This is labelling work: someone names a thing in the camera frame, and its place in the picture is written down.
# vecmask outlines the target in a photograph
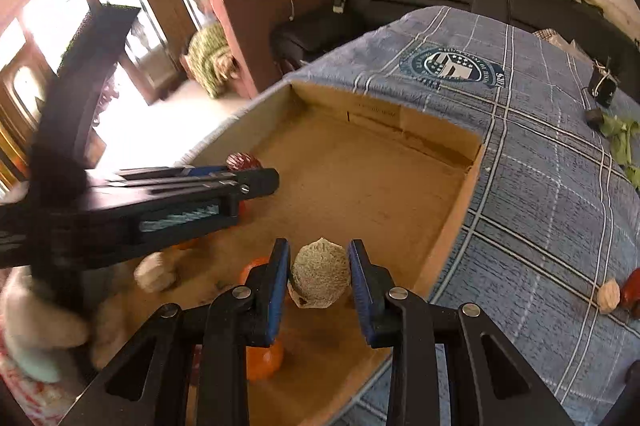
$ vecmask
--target sofa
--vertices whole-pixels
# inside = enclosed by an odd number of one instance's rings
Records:
[[[241,67],[236,90],[252,98],[283,73],[401,18],[408,12],[447,5],[481,14],[527,32],[553,28],[602,64],[620,87],[640,101],[640,52],[635,42],[597,8],[574,0],[211,0]]]

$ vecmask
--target white cable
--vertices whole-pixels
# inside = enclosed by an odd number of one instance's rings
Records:
[[[289,0],[291,2],[291,16],[289,16],[289,21],[293,21],[296,17],[296,8],[293,5],[293,0]]]

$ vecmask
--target floor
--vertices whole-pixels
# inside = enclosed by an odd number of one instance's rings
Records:
[[[116,83],[120,97],[96,127],[107,144],[99,170],[172,165],[248,102],[235,92],[211,99],[189,80],[167,100],[147,106],[121,69]]]

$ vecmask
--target screw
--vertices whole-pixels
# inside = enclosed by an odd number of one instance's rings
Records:
[[[178,305],[176,305],[175,303],[165,303],[164,305],[162,305],[162,307],[160,307],[160,315],[163,318],[173,318],[179,310],[180,307],[178,307]]]
[[[393,298],[394,300],[406,300],[408,295],[409,292],[403,287],[393,287],[389,291],[389,297]]]
[[[231,294],[237,300],[244,300],[245,298],[251,296],[251,289],[249,289],[246,285],[241,285],[233,289]]]
[[[477,318],[480,315],[480,307],[475,303],[465,303],[462,306],[462,312],[470,318]]]

